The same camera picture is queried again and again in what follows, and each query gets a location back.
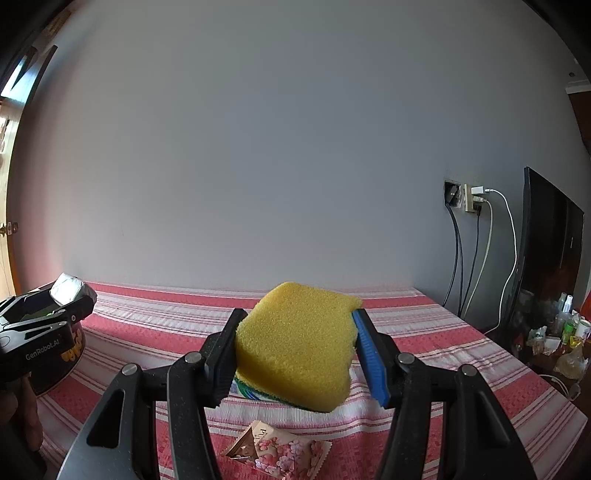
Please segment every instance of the human hand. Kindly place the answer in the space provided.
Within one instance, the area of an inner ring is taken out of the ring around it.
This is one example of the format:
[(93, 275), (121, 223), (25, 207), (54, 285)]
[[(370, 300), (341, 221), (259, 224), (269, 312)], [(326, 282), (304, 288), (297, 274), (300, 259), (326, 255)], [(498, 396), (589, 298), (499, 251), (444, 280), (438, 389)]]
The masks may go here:
[(36, 452), (43, 443), (43, 427), (37, 413), (37, 398), (28, 377), (22, 377), (17, 393), (0, 391), (0, 424), (8, 423), (14, 415), (22, 419), (28, 447)]

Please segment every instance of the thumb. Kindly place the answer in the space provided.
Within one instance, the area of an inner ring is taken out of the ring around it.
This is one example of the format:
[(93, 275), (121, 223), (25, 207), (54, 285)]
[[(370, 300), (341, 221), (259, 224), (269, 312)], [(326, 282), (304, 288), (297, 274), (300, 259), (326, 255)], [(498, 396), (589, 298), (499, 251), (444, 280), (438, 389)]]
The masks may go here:
[(10, 391), (0, 391), (0, 424), (8, 423), (18, 408), (18, 400)]

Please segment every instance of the striped tablecloth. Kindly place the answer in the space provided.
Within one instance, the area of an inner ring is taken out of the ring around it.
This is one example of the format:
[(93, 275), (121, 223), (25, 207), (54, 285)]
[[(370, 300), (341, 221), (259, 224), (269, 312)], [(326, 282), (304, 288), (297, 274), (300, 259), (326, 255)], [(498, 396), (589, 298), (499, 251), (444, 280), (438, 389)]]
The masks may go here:
[[(56, 388), (39, 399), (44, 426), (42, 453), (56, 466), (105, 388), (126, 363), (143, 369), (173, 362), (198, 350), (205, 337), (223, 328), (234, 307), (251, 309), (264, 292), (131, 288), (93, 284), (95, 312), (84, 322), (87, 347), (82, 359)], [(391, 335), (402, 351), (438, 367), (474, 364), (494, 390), (517, 429), (538, 478), (550, 479), (568, 456), (587, 418), (538, 375), (467, 323), (411, 288), (348, 291), (364, 299), (376, 328)], [(392, 417), (371, 399), (359, 362), (350, 370), (347, 401), (330, 414), (256, 402), (231, 394), (207, 411), (214, 448), (220, 452), (253, 420), (296, 434), (326, 439), (332, 449), (319, 480), (371, 479)], [(442, 404), (433, 404), (424, 478), (437, 473)], [(162, 479), (174, 478), (166, 403), (157, 405), (157, 443)], [(218, 458), (225, 479), (269, 477)]]

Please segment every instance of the electrical outlet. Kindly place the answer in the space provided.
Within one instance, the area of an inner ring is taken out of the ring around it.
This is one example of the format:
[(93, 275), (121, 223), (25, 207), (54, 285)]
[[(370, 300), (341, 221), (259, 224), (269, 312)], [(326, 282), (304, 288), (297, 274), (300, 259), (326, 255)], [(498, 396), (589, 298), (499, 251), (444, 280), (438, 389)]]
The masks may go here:
[(474, 201), (472, 200), (472, 186), (465, 183), (462, 185), (462, 190), (464, 194), (464, 212), (476, 213)]
[(443, 182), (443, 201), (450, 207), (461, 208), (462, 197), (462, 184), (451, 180)]

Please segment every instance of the white cable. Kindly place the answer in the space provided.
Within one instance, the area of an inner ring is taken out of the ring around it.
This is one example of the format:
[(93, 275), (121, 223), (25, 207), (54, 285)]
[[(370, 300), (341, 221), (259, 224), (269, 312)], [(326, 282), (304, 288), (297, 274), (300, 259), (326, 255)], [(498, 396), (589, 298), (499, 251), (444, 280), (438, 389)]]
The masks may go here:
[(509, 208), (509, 202), (507, 202), (506, 197), (501, 192), (499, 192), (498, 190), (495, 190), (495, 189), (484, 189), (484, 191), (485, 192), (495, 192), (495, 193), (498, 193), (499, 195), (501, 195), (501, 197), (503, 197), (503, 200), (505, 201), (505, 206), (507, 207), (507, 213), (509, 213), (509, 219), (511, 220), (511, 229), (513, 230), (513, 250), (515, 251), (515, 261), (513, 262), (513, 268), (511, 269), (511, 273), (509, 273), (507, 280), (505, 280), (505, 285), (503, 285), (503, 290), (501, 291), (501, 299), (499, 300), (499, 322), (493, 328), (491, 328), (490, 330), (485, 332), (485, 335), (487, 335), (488, 333), (491, 333), (493, 330), (496, 330), (497, 328), (499, 328), (499, 325), (501, 324), (501, 311), (503, 308), (503, 296), (505, 295), (505, 289), (507, 288), (507, 284), (509, 283), (509, 280), (513, 276), (513, 272), (515, 271), (515, 267), (517, 266), (517, 236), (515, 235), (515, 225), (513, 224), (513, 215), (511, 215), (511, 209)]
[(552, 380), (552, 382), (557, 383), (560, 388), (562, 388), (562, 391), (564, 392), (564, 395), (566, 396), (566, 398), (569, 397), (569, 389), (566, 388), (566, 385), (564, 384), (564, 382), (559, 379), (558, 377), (555, 377), (554, 375), (546, 375), (546, 374), (540, 374), (541, 377), (547, 377), (549, 379)]
[(482, 271), (484, 270), (484, 266), (486, 264), (486, 259), (488, 258), (488, 249), (491, 247), (491, 238), (492, 238), (492, 204), (487, 199), (482, 199), (486, 203), (488, 203), (489, 208), (491, 209), (491, 226), (488, 229), (488, 241), (486, 242), (486, 250), (484, 252), (484, 259), (482, 260), (482, 266), (480, 267), (480, 273), (478, 274), (478, 278), (476, 279), (476, 283), (474, 284), (474, 288), (472, 289), (472, 293), (470, 298), (468, 299), (468, 303), (466, 305), (466, 310), (464, 310), (464, 318), (466, 318), (466, 313), (468, 313), (468, 309), (470, 308), (470, 303), (472, 302), (472, 297), (474, 296), (474, 292), (478, 286), (478, 282), (480, 282), (480, 277), (482, 276)]

